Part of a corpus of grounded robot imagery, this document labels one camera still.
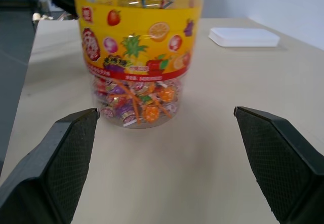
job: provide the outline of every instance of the beige table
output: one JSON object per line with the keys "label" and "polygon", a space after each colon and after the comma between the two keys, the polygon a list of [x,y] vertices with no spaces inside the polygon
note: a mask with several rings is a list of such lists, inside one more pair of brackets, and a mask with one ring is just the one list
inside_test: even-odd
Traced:
{"label": "beige table", "polygon": [[[324,52],[281,36],[278,48],[218,47],[203,19],[179,114],[129,130],[98,121],[87,181],[72,223],[277,223],[250,169],[237,105],[289,119],[324,153]],[[76,21],[43,21],[5,159],[2,183],[59,118],[92,106]]]}

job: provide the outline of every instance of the purple candy wrapper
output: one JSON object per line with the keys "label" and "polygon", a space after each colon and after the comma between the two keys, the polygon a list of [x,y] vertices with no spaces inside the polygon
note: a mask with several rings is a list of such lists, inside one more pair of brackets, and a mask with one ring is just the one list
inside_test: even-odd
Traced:
{"label": "purple candy wrapper", "polygon": [[124,123],[131,121],[130,119],[134,120],[136,118],[135,112],[131,105],[124,105],[116,110],[117,117],[121,118]]}
{"label": "purple candy wrapper", "polygon": [[121,88],[113,81],[108,81],[106,83],[106,90],[108,91],[109,94],[125,94],[123,88]]}

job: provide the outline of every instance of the white lid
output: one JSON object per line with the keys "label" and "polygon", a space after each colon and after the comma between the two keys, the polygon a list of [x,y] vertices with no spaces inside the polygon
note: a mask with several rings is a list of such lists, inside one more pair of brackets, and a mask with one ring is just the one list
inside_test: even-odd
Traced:
{"label": "white lid", "polygon": [[223,47],[276,47],[280,37],[264,29],[214,27],[209,37]]}

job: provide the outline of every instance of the lollipop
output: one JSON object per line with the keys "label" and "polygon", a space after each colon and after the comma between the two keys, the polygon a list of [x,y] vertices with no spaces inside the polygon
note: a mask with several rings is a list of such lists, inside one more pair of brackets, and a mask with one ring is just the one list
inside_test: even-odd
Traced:
{"label": "lollipop", "polygon": [[113,81],[109,81],[106,84],[106,90],[110,94],[125,94],[125,91]]}
{"label": "lollipop", "polygon": [[136,116],[135,112],[133,110],[133,107],[131,105],[124,105],[118,109],[116,109],[116,115],[117,117],[121,118],[124,124],[129,123],[130,121],[135,120],[136,122]]}
{"label": "lollipop", "polygon": [[154,91],[154,83],[135,82],[130,86],[137,95],[150,94]]}
{"label": "lollipop", "polygon": [[164,105],[164,107],[171,114],[175,114],[177,112],[177,110],[178,110],[177,105],[175,103],[173,103],[173,102]]}
{"label": "lollipop", "polygon": [[109,96],[109,105],[112,106],[113,108],[120,108],[126,104],[132,103],[131,100],[129,100],[125,96],[121,97],[110,97]]}
{"label": "lollipop", "polygon": [[150,96],[139,96],[139,98],[145,105],[149,105],[153,103],[153,100]]}
{"label": "lollipop", "polygon": [[177,94],[179,95],[182,90],[182,83],[178,78],[174,78],[172,80],[168,80],[165,82],[169,87],[176,88]]}
{"label": "lollipop", "polygon": [[174,99],[175,91],[171,87],[167,87],[158,93],[163,102],[171,102]]}
{"label": "lollipop", "polygon": [[106,81],[104,79],[95,77],[93,85],[95,90],[100,92],[106,92]]}
{"label": "lollipop", "polygon": [[143,118],[149,123],[156,121],[158,117],[159,117],[159,110],[157,106],[152,105],[144,108]]}
{"label": "lollipop", "polygon": [[101,113],[103,113],[107,118],[113,118],[114,117],[114,110],[111,106],[107,104],[103,104],[103,108],[101,109]]}

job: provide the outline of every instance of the orange slice illustration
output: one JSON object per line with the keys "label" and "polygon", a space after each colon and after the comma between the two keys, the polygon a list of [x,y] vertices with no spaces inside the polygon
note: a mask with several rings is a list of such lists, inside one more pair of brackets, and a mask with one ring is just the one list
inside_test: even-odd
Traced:
{"label": "orange slice illustration", "polygon": [[183,55],[177,57],[173,62],[173,68],[178,70],[181,69],[184,66],[183,64]]}
{"label": "orange slice illustration", "polygon": [[148,30],[148,35],[155,42],[162,42],[168,35],[170,27],[165,22],[159,22],[152,25]]}

